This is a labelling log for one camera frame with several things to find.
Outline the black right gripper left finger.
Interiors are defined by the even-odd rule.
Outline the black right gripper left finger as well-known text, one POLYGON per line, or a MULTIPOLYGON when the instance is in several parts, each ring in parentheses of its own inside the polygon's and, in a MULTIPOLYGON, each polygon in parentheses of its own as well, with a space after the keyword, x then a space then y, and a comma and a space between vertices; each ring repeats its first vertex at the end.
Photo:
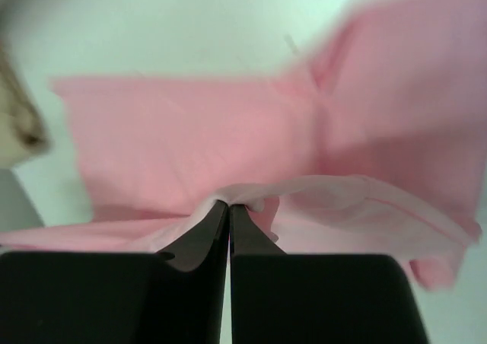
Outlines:
POLYGON ((155 253, 1 255, 3 343, 217 343, 228 207, 155 253))

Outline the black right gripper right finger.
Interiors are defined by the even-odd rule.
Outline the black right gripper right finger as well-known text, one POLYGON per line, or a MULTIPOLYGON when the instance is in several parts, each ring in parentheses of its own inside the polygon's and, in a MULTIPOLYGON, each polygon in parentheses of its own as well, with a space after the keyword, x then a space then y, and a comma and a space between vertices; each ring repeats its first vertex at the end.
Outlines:
POLYGON ((230 210, 232 340, 240 344, 423 344, 406 274, 390 256, 288 254, 230 210))

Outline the pink t shirt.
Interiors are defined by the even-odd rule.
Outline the pink t shirt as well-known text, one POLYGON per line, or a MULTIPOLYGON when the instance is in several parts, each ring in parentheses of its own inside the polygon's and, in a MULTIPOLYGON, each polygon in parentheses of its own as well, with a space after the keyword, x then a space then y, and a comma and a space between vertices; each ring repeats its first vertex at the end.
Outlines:
POLYGON ((37 250, 155 252, 218 202, 287 253, 385 253, 452 286, 486 167, 486 0, 371 3, 255 78, 64 78, 92 221, 5 232, 37 250))

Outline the beige t shirt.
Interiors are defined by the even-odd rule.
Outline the beige t shirt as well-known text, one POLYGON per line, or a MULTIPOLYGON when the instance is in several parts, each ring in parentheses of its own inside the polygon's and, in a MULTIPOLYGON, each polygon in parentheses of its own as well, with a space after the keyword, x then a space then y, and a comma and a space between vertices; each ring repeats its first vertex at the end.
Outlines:
POLYGON ((50 140, 43 119, 1 47, 1 169, 46 153, 50 140))

